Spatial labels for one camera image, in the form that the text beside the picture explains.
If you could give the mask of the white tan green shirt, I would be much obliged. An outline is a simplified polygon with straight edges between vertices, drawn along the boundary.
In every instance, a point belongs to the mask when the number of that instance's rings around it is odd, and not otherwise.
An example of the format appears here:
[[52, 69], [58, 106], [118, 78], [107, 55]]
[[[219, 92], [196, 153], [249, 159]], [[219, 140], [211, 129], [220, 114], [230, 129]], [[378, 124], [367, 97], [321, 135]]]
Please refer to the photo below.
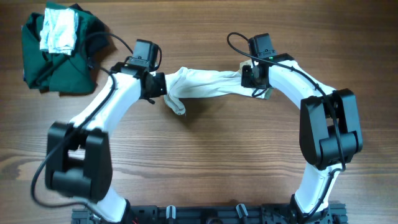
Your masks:
[[240, 63], [238, 71], [197, 70], [181, 67], [175, 73], [165, 76], [167, 94], [165, 104], [177, 115], [186, 113], [182, 98], [212, 98], [228, 94], [236, 94], [268, 100], [272, 89], [256, 90], [241, 86], [242, 68], [248, 65]]

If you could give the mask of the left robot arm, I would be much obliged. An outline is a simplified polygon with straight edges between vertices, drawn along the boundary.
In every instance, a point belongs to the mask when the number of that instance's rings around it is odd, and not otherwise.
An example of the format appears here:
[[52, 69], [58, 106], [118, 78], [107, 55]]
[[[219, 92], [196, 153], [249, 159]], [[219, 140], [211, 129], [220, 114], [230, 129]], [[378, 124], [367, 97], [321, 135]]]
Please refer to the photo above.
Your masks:
[[109, 137], [137, 101], [154, 102], [165, 95], [165, 75], [158, 69], [161, 48], [138, 39], [133, 53], [108, 72], [106, 85], [69, 123], [53, 123], [47, 136], [47, 155], [41, 169], [45, 186], [71, 205], [82, 205], [102, 223], [133, 220], [130, 203], [111, 186], [113, 167]]

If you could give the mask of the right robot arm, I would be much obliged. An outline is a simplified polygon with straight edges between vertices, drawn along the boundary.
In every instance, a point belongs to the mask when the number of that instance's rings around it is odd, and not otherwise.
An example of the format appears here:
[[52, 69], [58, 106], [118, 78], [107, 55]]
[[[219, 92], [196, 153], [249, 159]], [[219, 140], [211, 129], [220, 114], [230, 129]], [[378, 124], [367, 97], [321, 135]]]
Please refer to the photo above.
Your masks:
[[309, 223], [326, 217], [336, 178], [363, 148], [354, 93], [336, 90], [304, 72], [289, 54], [277, 54], [269, 34], [247, 40], [251, 64], [242, 67], [241, 84], [278, 89], [300, 110], [299, 145], [307, 165], [290, 203], [291, 219]]

